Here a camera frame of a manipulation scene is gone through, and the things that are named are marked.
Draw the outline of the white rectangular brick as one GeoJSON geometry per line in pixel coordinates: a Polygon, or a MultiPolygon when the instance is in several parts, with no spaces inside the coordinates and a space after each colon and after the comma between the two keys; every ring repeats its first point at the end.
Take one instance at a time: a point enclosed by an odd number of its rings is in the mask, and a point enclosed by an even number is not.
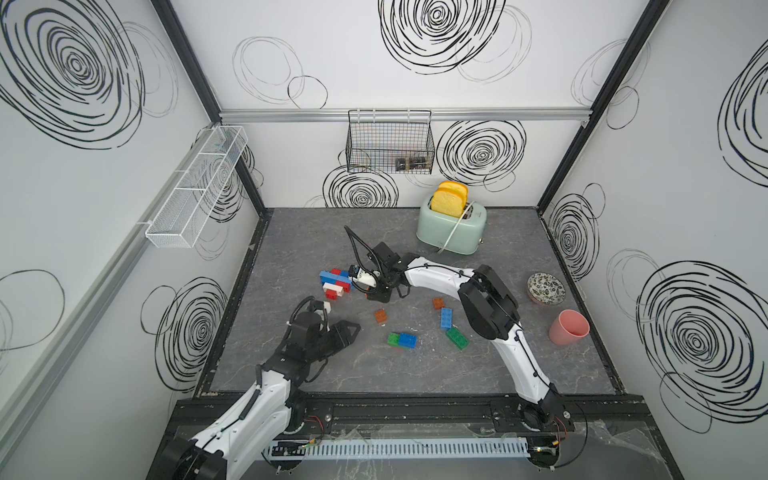
{"type": "Polygon", "coordinates": [[[335,284],[324,283],[322,287],[323,287],[324,295],[326,290],[333,290],[337,293],[337,299],[343,296],[345,293],[342,288],[340,288],[339,286],[336,286],[335,284]]]}

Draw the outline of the red rectangular brick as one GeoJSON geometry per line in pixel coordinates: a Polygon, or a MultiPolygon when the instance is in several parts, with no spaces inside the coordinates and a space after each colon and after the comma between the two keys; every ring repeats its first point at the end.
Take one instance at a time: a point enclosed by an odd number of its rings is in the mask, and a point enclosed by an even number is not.
{"type": "Polygon", "coordinates": [[[348,282],[337,280],[335,282],[335,285],[339,286],[340,288],[342,288],[345,293],[349,293],[350,292],[351,285],[348,282]]]}

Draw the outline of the light blue long brick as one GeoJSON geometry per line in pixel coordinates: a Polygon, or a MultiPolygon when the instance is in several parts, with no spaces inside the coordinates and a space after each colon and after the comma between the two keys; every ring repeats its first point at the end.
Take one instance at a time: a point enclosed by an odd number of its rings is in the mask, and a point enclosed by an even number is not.
{"type": "Polygon", "coordinates": [[[334,274],[328,271],[321,271],[319,277],[323,283],[336,284],[341,282],[343,285],[351,285],[351,281],[348,276],[342,276],[334,274]]]}

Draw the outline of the blue square brick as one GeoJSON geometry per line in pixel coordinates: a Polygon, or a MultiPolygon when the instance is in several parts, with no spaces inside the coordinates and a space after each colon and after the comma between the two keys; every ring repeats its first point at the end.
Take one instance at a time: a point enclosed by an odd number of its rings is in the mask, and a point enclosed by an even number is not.
{"type": "Polygon", "coordinates": [[[400,333],[398,336],[398,346],[402,348],[415,349],[418,343],[418,337],[408,333],[400,333]]]}

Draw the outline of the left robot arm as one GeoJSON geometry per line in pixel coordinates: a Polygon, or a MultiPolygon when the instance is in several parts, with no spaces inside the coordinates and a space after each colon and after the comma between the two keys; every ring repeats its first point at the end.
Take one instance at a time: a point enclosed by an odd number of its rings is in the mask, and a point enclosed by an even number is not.
{"type": "Polygon", "coordinates": [[[240,479],[283,432],[300,429],[299,387],[312,365],[352,345],[361,326],[331,323],[324,308],[294,314],[256,380],[219,418],[190,439],[174,438],[150,468],[150,479],[240,479]]]}

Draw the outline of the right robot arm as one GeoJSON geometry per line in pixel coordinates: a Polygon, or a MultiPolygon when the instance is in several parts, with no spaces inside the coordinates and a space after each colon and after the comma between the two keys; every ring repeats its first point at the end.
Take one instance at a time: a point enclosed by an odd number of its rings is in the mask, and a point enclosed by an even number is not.
{"type": "Polygon", "coordinates": [[[458,300],[472,330],[493,344],[506,366],[524,422],[541,430],[569,418],[562,395],[525,338],[518,301],[490,266],[460,268],[414,253],[400,256],[384,242],[372,247],[350,227],[344,231],[355,256],[349,268],[352,286],[367,299],[387,303],[393,294],[403,299],[416,287],[458,300]]]}

